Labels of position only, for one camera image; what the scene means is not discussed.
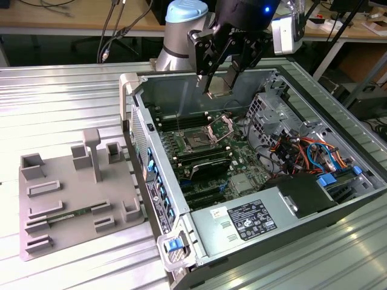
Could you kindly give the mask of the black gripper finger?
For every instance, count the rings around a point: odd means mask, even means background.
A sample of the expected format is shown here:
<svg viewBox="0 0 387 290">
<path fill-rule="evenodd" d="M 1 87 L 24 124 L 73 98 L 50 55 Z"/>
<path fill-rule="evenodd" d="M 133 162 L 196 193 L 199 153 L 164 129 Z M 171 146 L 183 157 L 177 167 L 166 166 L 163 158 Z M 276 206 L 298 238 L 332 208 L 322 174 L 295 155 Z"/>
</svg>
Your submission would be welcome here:
<svg viewBox="0 0 387 290">
<path fill-rule="evenodd" d="M 268 48 L 268 38 L 260 37 L 252 41 L 245 38 L 242 46 L 242 52 L 232 57 L 232 63 L 229 66 L 225 83 L 232 89 L 236 83 L 238 76 L 247 68 L 254 68 L 262 59 L 264 51 Z"/>
<path fill-rule="evenodd" d="M 213 28 L 190 30 L 187 34 L 189 62 L 198 75 L 198 86 L 207 95 L 229 95 L 231 90 L 222 77 L 215 73 L 233 53 L 232 31 L 214 37 Z"/>
</svg>

